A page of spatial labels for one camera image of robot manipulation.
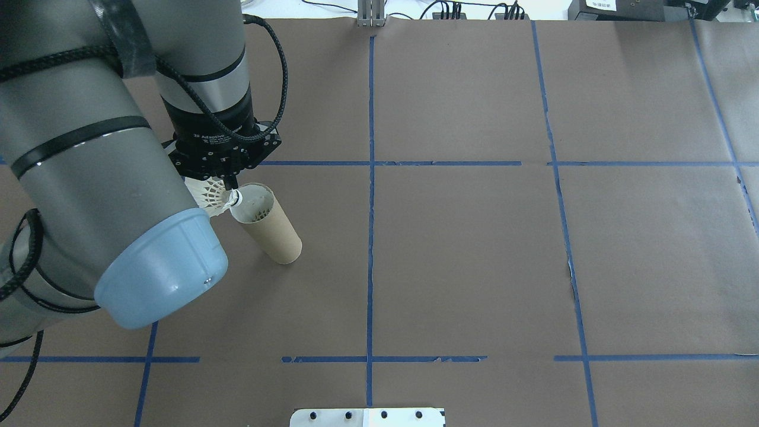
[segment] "blue plastic cap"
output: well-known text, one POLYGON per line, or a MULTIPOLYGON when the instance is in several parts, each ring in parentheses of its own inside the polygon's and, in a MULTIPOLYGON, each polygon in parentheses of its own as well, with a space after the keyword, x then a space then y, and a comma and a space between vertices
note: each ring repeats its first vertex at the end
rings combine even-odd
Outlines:
POLYGON ((227 271, 227 254, 198 207, 175 213, 132 242, 106 269, 95 301, 137 329, 184 307, 227 271))

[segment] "badminton shuttlecock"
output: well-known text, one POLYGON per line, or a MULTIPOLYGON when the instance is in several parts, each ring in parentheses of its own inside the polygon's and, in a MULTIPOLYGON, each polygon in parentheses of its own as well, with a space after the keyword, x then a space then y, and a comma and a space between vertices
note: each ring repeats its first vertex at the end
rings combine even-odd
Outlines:
POLYGON ((232 217, 274 262, 290 264, 301 255, 303 242, 269 187, 250 183, 226 190, 224 182, 213 178, 206 181, 185 178, 184 183, 209 217, 229 209, 232 217))
POLYGON ((224 189, 224 182, 213 178, 205 181, 185 178, 184 184, 190 190, 195 203, 206 211, 209 217, 215 217, 224 213, 241 202, 240 192, 236 189, 224 189))

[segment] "black strap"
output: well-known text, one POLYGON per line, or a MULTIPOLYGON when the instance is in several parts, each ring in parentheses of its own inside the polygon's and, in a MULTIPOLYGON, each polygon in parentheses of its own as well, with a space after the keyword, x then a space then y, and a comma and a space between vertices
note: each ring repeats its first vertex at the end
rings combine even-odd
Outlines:
POLYGON ((30 339, 32 336, 28 336, 26 338, 21 338, 20 340, 11 341, 10 343, 0 343, 0 349, 7 349, 8 347, 12 347, 18 344, 23 343, 24 341, 30 339))
POLYGON ((118 52, 123 78, 156 72, 156 56, 145 26, 130 0, 90 0, 100 26, 118 52))
POLYGON ((99 305, 93 305, 91 307, 83 307, 83 308, 71 308, 71 307, 64 307, 63 305, 57 305, 53 304, 50 301, 46 301, 33 293, 31 293, 26 286, 21 285, 21 290, 24 291, 27 296, 34 301, 35 304, 39 305, 40 307, 44 308, 45 310, 50 310, 51 312, 56 313, 64 313, 66 315, 80 315, 83 313, 89 313, 94 312, 95 310, 99 309, 99 305))
POLYGON ((126 115, 115 119, 101 120, 92 125, 83 126, 74 129, 73 131, 66 132, 61 136, 34 147, 13 162, 13 165, 11 165, 11 171, 16 175, 16 178, 21 179, 21 176, 23 176, 27 170, 34 167, 35 164, 47 160, 76 144, 116 131, 149 127, 150 125, 147 120, 140 115, 126 115))

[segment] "white sticker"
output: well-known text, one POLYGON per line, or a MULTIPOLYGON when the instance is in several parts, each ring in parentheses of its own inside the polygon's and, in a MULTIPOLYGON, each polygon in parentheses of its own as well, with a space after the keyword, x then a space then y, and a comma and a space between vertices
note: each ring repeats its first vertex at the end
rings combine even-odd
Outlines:
POLYGON ((616 12, 616 0, 585 0, 589 8, 616 12))

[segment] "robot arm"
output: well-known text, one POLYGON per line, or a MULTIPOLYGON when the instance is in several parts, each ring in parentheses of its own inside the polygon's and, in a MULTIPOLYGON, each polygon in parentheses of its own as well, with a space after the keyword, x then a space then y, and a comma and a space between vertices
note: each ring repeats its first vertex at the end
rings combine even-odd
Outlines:
MULTIPOLYGON (((42 248, 23 286, 0 300, 0 357, 97 305, 136 328, 213 286, 227 257, 177 171, 237 188, 235 176, 277 146, 269 143, 273 126, 253 116, 238 0, 132 3, 0 3, 0 69, 83 46, 118 48, 125 33, 143 34, 160 58, 156 80, 175 127, 167 157, 108 59, 0 75, 0 155, 39 209, 43 229, 41 243, 25 226, 0 247, 3 283, 29 248, 42 248), (134 4, 131 16, 124 3, 134 4), (109 26, 122 17, 131 27, 109 26), (220 131, 181 84, 241 137, 220 131)), ((134 58, 121 63, 144 68, 134 58)))

